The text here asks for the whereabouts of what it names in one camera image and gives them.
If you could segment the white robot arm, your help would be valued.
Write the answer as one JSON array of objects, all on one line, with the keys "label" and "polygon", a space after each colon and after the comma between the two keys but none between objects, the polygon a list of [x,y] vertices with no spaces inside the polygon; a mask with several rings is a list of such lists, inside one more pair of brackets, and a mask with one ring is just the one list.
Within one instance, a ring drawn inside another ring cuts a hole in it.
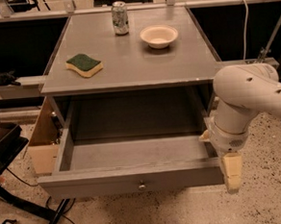
[{"label": "white robot arm", "polygon": [[224,66],[215,75],[218,106],[199,139],[215,147],[227,190],[237,193],[243,173],[240,150],[246,145],[248,127],[260,112],[281,119],[281,82],[276,69],[264,62]]}]

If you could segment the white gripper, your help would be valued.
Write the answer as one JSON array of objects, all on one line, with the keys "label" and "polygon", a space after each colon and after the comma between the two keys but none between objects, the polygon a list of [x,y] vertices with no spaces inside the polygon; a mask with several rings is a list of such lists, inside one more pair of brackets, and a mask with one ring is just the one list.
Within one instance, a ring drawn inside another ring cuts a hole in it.
[{"label": "white gripper", "polygon": [[222,153],[221,171],[224,176],[224,183],[230,193],[237,193],[241,187],[243,157],[238,152],[246,145],[248,132],[240,134],[226,133],[219,129],[214,122],[210,122],[207,130],[199,136],[202,142],[211,142],[213,146]]}]

